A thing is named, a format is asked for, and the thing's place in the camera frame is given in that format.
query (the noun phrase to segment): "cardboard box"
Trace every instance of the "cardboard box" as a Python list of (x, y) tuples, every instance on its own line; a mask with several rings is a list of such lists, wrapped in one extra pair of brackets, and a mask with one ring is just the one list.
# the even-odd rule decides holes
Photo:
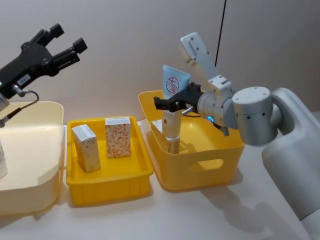
[(162, 131), (162, 120), (151, 122), (151, 128), (161, 148), (170, 154), (179, 153), (180, 137), (165, 137)]
[(86, 125), (72, 128), (79, 165), (86, 173), (101, 168), (97, 137)]
[(129, 117), (106, 118), (105, 134), (108, 158), (128, 157), (131, 155), (131, 124)]

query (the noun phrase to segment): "white sticker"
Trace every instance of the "white sticker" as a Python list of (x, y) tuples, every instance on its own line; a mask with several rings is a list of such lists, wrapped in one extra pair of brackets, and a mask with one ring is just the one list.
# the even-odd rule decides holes
[(19, 86), (22, 86), (24, 83), (28, 82), (30, 79), (31, 79), (31, 77), (29, 76), (29, 74), (26, 74), (22, 78), (20, 78), (16, 83)]

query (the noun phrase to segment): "white container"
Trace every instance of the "white container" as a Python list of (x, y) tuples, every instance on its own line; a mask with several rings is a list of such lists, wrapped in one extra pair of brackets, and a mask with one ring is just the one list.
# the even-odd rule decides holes
[[(0, 118), (25, 102), (11, 103)], [(0, 216), (41, 213), (59, 197), (64, 171), (63, 107), (40, 101), (0, 129), (9, 172), (0, 178)]]
[[(169, 99), (188, 87), (190, 74), (172, 67), (163, 66), (163, 99)], [(181, 112), (164, 110), (162, 113), (162, 131), (166, 138), (177, 138), (180, 135)]]

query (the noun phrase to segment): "yellow tray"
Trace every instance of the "yellow tray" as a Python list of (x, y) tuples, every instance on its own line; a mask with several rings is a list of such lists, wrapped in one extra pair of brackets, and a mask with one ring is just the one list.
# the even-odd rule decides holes
[[(75, 205), (142, 197), (149, 193), (153, 167), (136, 118), (130, 116), (130, 123), (131, 156), (108, 158), (104, 117), (68, 122), (66, 183)], [(91, 173), (84, 172), (78, 164), (72, 134), (72, 128), (82, 124), (89, 126), (98, 142), (101, 169)]]
[[(156, 110), (153, 97), (162, 91), (147, 91), (139, 101), (148, 124), (162, 118)], [(170, 191), (198, 188), (230, 182), (245, 144), (238, 130), (229, 129), (224, 136), (211, 122), (201, 117), (182, 117), (179, 154), (164, 151), (150, 128), (146, 134), (155, 156), (152, 159), (157, 178), (163, 188)]]

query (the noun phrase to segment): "bottle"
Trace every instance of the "bottle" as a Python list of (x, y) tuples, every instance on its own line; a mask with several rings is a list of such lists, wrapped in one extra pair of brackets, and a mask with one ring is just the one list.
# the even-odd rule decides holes
[(6, 163), (6, 158), (4, 154), (4, 150), (2, 148), (2, 144), (0, 141), (0, 178), (3, 178), (8, 173), (8, 167)]
[[(188, 87), (190, 74), (163, 65), (163, 99), (169, 99)], [(180, 135), (181, 112), (164, 110), (162, 113), (162, 132), (167, 138)]]

